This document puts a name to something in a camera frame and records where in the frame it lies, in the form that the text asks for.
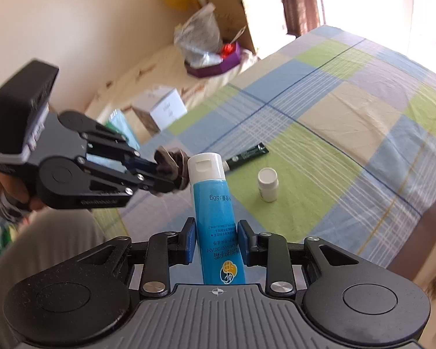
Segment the person's left hand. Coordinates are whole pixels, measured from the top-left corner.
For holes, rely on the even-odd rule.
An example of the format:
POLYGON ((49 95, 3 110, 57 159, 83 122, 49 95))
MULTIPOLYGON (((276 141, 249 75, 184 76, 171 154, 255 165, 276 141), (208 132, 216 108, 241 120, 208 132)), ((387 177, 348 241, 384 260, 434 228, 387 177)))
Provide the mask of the person's left hand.
POLYGON ((0 173, 0 196, 6 191, 18 201, 27 204, 32 211, 41 210, 45 204, 38 198, 31 198, 22 180, 0 173))

